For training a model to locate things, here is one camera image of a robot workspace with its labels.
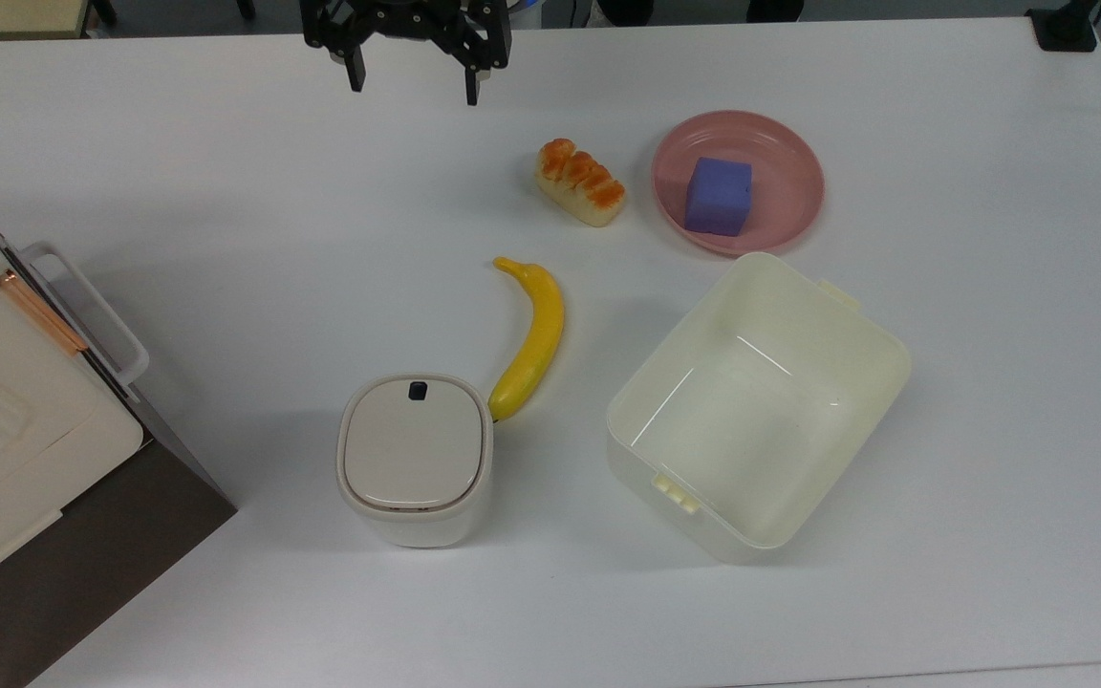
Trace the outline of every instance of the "dark floor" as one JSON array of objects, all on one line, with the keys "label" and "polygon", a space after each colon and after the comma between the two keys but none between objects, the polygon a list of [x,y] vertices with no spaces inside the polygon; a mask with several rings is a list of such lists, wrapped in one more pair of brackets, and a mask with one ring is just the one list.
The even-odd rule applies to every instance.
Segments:
[{"label": "dark floor", "polygon": [[31,682],[236,509],[157,441],[0,563],[0,688]]},{"label": "dark floor", "polygon": [[[568,25],[574,0],[546,0],[545,28]],[[576,25],[590,1],[576,0]],[[745,21],[748,0],[655,0],[651,23],[733,23]],[[1065,0],[807,0],[800,21],[900,18],[1021,18],[1027,9],[1058,8]],[[111,36],[301,33],[296,0],[254,0],[258,18],[246,22],[233,0],[112,0],[119,23]],[[1101,36],[1101,23],[1098,26]],[[520,36],[514,40],[520,51]]]}]

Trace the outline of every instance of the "pink bowl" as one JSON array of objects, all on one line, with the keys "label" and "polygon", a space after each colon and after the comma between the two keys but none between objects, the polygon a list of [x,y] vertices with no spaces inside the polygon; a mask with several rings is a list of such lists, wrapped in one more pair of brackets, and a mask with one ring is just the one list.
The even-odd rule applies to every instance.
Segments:
[{"label": "pink bowl", "polygon": [[[700,157],[750,163],[750,217],[738,236],[687,231],[686,185]],[[799,135],[776,120],[743,112],[705,112],[674,127],[652,157],[652,192],[669,225],[699,247],[740,256],[788,243],[822,207],[822,166]]]}]

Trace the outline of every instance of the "purple cube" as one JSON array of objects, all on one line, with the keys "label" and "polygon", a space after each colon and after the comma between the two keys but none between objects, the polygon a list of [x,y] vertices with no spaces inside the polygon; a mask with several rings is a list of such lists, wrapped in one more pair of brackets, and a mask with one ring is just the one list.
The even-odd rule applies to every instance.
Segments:
[{"label": "purple cube", "polygon": [[686,187],[686,229],[738,236],[750,214],[750,179],[746,163],[700,157]]}]

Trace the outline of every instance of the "white table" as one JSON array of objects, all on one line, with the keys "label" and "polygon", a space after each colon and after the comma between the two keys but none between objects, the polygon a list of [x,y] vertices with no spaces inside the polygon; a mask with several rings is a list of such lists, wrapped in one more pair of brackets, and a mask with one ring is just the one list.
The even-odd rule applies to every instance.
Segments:
[{"label": "white table", "polygon": [[[1025,19],[523,33],[454,62],[298,36],[0,45],[0,228],[56,240],[152,350],[141,386],[241,513],[39,685],[739,685],[1101,663],[1101,51]],[[789,545],[717,565],[603,462],[606,404],[729,261],[652,204],[674,123],[764,112],[827,200],[784,253],[913,351],[900,401]],[[576,139],[608,229],[533,188]],[[497,428],[495,503],[445,552],[381,543],[331,470],[383,373],[487,389],[559,279],[568,330]]]},{"label": "white table", "polygon": [[1101,665],[1048,666],[1035,669],[964,670],[960,674],[825,680],[781,684],[768,688],[1101,688]]}]

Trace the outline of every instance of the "yellow banana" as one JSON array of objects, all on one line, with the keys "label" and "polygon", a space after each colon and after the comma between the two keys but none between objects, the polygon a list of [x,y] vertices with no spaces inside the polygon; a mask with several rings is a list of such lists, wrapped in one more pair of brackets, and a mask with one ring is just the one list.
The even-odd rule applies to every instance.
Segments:
[{"label": "yellow banana", "polygon": [[516,279],[533,302],[533,321],[525,342],[516,357],[508,364],[508,370],[499,375],[499,382],[490,393],[487,406],[494,422],[515,414],[533,394],[533,390],[546,373],[555,349],[559,348],[563,336],[563,293],[558,284],[542,265],[517,263],[509,258],[495,258],[493,265]]}]

